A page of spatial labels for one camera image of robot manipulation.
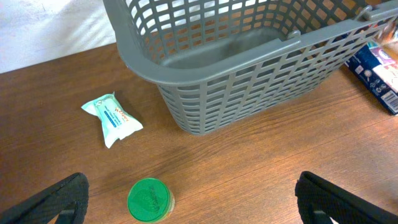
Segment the Kleenex tissue multipack box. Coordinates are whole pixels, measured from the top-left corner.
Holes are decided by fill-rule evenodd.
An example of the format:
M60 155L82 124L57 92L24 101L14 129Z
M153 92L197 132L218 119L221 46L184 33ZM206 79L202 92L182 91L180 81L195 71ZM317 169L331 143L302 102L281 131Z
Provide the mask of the Kleenex tissue multipack box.
M397 115L397 62L379 44L368 42L345 65L390 114Z

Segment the grey plastic lattice basket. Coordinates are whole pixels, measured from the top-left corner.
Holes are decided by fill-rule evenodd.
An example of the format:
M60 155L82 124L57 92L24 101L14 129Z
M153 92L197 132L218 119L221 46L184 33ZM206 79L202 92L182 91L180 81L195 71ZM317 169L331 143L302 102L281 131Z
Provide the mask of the grey plastic lattice basket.
M302 96L397 18L396 1L105 0L120 58L207 134Z

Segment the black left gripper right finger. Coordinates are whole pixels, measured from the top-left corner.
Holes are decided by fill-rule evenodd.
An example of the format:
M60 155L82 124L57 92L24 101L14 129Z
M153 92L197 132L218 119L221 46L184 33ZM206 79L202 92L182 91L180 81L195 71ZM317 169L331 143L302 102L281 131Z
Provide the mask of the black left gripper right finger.
M397 215L309 171L301 173L295 196L298 212L305 224L397 223Z

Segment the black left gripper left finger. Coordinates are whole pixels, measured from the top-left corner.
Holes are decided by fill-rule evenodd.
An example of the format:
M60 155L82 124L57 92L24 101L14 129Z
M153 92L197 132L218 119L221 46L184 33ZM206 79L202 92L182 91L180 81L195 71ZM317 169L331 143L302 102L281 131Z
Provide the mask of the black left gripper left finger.
M56 218L56 223L81 224L88 209L88 191L86 175L74 173L3 211L1 223L48 223Z

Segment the green lidded jar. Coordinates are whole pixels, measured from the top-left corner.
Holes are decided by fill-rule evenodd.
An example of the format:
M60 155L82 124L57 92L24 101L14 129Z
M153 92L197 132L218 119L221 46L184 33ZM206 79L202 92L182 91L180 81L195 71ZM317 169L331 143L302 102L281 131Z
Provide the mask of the green lidded jar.
M142 223L158 223L174 210L175 197L159 179L145 178L137 181L127 195L127 209Z

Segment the mint green wipes packet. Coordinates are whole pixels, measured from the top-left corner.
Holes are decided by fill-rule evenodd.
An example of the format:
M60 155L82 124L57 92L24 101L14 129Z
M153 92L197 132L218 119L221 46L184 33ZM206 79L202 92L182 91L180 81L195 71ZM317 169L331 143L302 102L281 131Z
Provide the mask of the mint green wipes packet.
M117 140L123 140L143 128L136 118L125 112L114 92L91 100L81 108L101 121L104 143L108 149Z

